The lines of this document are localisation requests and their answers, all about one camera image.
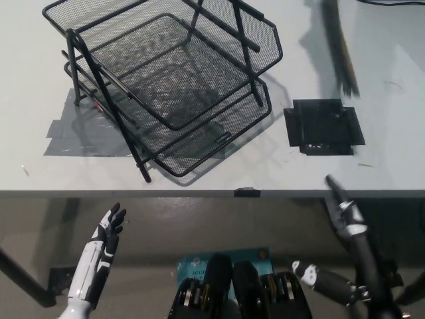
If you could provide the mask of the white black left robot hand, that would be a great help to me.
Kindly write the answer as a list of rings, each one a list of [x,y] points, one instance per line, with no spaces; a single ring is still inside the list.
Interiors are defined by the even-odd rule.
[[[68,292],[68,303],[95,309],[108,279],[127,211],[115,203],[96,225],[86,243]]]

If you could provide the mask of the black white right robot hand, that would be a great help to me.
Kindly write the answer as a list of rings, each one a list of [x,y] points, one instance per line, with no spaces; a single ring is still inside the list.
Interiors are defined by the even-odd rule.
[[[358,205],[331,175],[325,181],[342,221],[343,230],[336,234],[348,244],[356,281],[301,261],[292,262],[293,273],[310,289],[338,304],[351,306],[359,300],[364,302],[369,318],[402,318],[386,279],[383,259],[371,240]]]

